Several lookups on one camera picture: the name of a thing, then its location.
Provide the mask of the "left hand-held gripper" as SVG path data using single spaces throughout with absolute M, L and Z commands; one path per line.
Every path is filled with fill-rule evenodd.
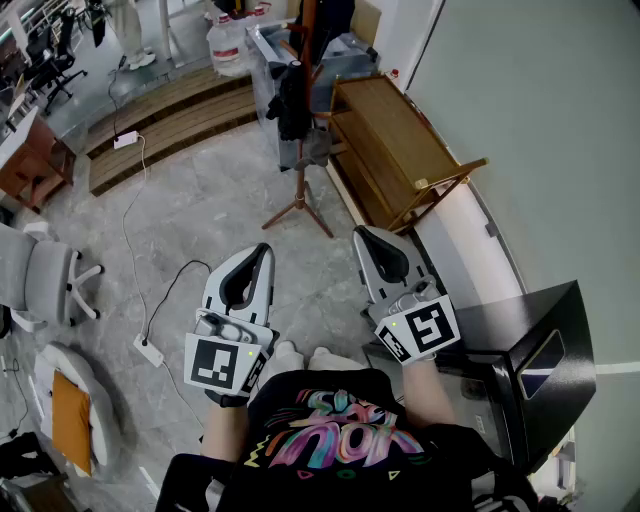
M 279 337 L 264 326 L 273 286 L 269 245 L 241 250 L 209 275 L 203 308 L 196 312 L 194 331 L 185 337 L 185 383 L 218 396 L 250 396 Z

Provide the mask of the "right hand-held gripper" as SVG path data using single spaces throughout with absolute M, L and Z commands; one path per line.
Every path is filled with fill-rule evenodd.
M 433 359 L 461 339 L 450 297 L 425 276 L 418 249 L 394 233 L 357 226 L 352 235 L 375 335 L 401 365 Z

